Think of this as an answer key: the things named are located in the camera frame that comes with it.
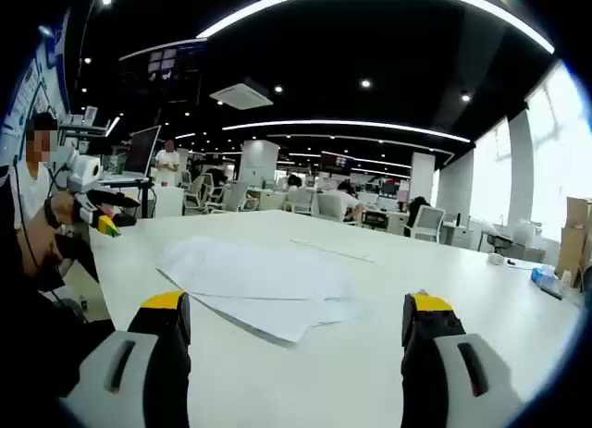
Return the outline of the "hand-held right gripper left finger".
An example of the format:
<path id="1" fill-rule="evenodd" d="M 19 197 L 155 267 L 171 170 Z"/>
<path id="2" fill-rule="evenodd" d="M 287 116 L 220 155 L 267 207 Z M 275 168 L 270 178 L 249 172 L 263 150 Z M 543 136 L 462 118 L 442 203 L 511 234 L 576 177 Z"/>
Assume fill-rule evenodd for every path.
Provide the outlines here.
<path id="1" fill-rule="evenodd" d="M 190 299 L 149 298 L 126 331 L 115 331 L 80 364 L 60 405 L 74 427 L 187 427 Z"/>

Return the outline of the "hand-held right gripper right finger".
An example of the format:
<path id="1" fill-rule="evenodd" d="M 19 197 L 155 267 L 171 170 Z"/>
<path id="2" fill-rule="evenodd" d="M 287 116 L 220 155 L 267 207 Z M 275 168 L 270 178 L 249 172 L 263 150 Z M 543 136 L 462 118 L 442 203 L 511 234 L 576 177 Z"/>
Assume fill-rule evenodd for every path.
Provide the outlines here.
<path id="1" fill-rule="evenodd" d="M 505 427 L 523 406 L 503 358 L 439 297 L 405 296 L 401 346 L 402 427 Z"/>

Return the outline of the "person's left hand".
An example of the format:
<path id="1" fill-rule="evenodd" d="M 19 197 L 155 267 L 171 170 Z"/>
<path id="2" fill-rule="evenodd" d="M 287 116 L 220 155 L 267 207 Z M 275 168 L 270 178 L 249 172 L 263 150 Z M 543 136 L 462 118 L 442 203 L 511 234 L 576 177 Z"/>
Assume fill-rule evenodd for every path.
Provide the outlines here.
<path id="1" fill-rule="evenodd" d="M 82 220 L 79 216 L 80 203 L 68 191 L 61 191 L 46 200 L 49 213 L 47 221 L 55 226 L 73 225 Z"/>

